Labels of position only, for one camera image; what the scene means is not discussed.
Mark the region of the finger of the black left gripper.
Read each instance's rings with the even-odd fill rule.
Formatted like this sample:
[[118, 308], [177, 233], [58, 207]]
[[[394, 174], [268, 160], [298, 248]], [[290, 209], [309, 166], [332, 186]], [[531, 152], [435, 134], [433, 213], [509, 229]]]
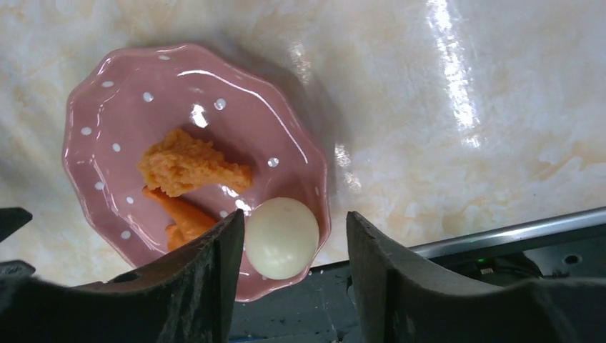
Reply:
[[1, 279], [32, 277], [36, 268], [21, 260], [11, 260], [0, 263]]
[[0, 242], [29, 223], [33, 215], [21, 207], [0, 208]]

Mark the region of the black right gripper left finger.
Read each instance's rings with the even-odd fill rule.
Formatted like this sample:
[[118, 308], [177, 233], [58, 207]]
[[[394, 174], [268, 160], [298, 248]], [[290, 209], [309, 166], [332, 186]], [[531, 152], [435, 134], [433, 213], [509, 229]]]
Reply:
[[107, 282], [1, 278], [3, 342], [227, 342], [244, 242], [235, 211], [206, 234]]

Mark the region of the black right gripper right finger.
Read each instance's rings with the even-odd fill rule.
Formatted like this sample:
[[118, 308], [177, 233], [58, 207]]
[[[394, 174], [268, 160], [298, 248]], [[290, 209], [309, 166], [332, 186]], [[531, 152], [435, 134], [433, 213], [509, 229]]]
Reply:
[[441, 267], [347, 215], [349, 265], [365, 342], [603, 342], [605, 280], [499, 287]]

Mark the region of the pink polka dot plate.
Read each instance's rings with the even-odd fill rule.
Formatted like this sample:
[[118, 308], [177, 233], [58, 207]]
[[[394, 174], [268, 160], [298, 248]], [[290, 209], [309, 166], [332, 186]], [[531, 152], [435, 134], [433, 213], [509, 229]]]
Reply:
[[142, 194], [137, 163], [172, 129], [248, 165], [254, 185], [209, 185], [187, 200], [222, 219], [275, 197], [309, 207], [327, 241], [327, 161], [273, 84], [196, 44], [119, 49], [69, 95], [62, 161], [86, 220], [134, 268], [168, 253], [170, 216]]

